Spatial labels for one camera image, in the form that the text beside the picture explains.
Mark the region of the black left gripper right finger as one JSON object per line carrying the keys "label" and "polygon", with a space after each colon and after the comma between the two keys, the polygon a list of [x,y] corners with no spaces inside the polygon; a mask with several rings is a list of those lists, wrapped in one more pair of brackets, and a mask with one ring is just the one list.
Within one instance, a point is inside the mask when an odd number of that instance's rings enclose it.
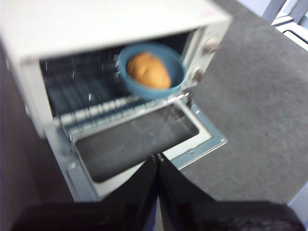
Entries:
{"label": "black left gripper right finger", "polygon": [[177,231],[303,231],[295,212],[268,201],[216,201],[164,156],[158,156],[160,197]]}

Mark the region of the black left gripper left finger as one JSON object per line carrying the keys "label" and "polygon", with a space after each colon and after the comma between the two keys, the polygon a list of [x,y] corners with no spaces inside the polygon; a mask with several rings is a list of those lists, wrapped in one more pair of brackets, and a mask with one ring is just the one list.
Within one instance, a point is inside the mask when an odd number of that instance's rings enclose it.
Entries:
{"label": "black left gripper left finger", "polygon": [[157,198],[155,157],[148,158],[121,186],[99,202],[50,203],[24,210],[13,231],[152,230]]}

